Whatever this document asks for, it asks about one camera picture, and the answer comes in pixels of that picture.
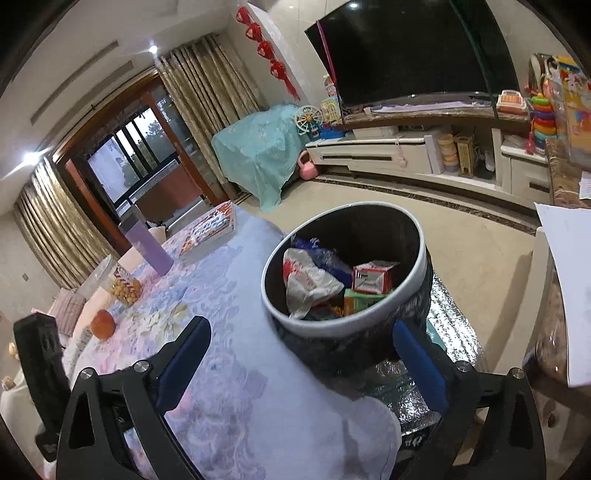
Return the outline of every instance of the purple bottle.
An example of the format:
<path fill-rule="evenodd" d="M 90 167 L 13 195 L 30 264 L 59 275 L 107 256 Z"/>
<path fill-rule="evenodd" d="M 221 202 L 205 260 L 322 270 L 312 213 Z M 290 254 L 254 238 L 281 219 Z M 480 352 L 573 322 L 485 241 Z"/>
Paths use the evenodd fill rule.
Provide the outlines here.
<path fill-rule="evenodd" d="M 152 236 L 145 224 L 142 213 L 135 205 L 132 205 L 124 214 L 119 228 L 144 257 L 156 273 L 161 277 L 166 275 L 173 266 L 174 260 L 166 253 L 164 248 Z"/>

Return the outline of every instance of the curtain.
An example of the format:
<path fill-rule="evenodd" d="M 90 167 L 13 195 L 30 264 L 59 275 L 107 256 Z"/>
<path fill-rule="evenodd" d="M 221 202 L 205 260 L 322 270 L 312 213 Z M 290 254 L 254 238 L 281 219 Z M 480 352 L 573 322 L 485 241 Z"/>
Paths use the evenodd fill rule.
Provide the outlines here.
<path fill-rule="evenodd" d="M 252 90 L 212 35 L 175 48 L 155 64 L 208 165 L 228 196 L 236 198 L 211 140 L 234 122 L 260 111 Z"/>
<path fill-rule="evenodd" d="M 79 287 L 103 258 L 116 256 L 46 158 L 23 188 L 14 212 L 29 247 L 60 287 Z"/>

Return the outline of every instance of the blue gripper pad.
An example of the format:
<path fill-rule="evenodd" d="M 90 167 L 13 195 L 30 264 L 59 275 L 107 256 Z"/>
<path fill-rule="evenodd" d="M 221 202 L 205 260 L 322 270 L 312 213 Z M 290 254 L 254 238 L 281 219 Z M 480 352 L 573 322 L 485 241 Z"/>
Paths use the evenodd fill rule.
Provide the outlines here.
<path fill-rule="evenodd" d="M 428 353 L 414 337 L 404 322 L 394 323 L 392 330 L 394 348 L 408 373 L 417 384 L 429 410 L 445 415 L 447 402 L 446 381 L 437 370 Z"/>
<path fill-rule="evenodd" d="M 212 328 L 202 319 L 178 349 L 158 379 L 156 411 L 174 410 L 203 360 L 212 339 Z"/>

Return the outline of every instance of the white paper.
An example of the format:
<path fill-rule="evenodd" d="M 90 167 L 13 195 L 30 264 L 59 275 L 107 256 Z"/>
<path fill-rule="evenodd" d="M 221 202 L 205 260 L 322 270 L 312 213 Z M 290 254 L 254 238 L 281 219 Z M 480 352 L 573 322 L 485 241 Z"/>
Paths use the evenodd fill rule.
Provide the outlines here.
<path fill-rule="evenodd" d="M 579 185 L 579 199 L 591 199 L 591 173 L 583 171 Z"/>
<path fill-rule="evenodd" d="M 535 204 L 564 301 L 569 387 L 591 384 L 591 210 Z"/>
<path fill-rule="evenodd" d="M 373 113 L 405 113 L 422 112 L 425 110 L 444 110 L 446 108 L 481 108 L 487 106 L 482 102 L 442 102 L 442 103 L 422 103 L 421 105 L 387 105 L 372 109 Z"/>

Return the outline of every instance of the pink kettlebell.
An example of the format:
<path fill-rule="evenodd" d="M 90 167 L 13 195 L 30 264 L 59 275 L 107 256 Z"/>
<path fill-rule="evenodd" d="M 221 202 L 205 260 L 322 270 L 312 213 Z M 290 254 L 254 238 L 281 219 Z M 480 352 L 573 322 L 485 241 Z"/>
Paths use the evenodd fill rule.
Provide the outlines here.
<path fill-rule="evenodd" d="M 318 169 L 312 162 L 307 150 L 302 150 L 298 155 L 297 164 L 300 167 L 300 177 L 304 180 L 315 179 L 318 176 Z"/>

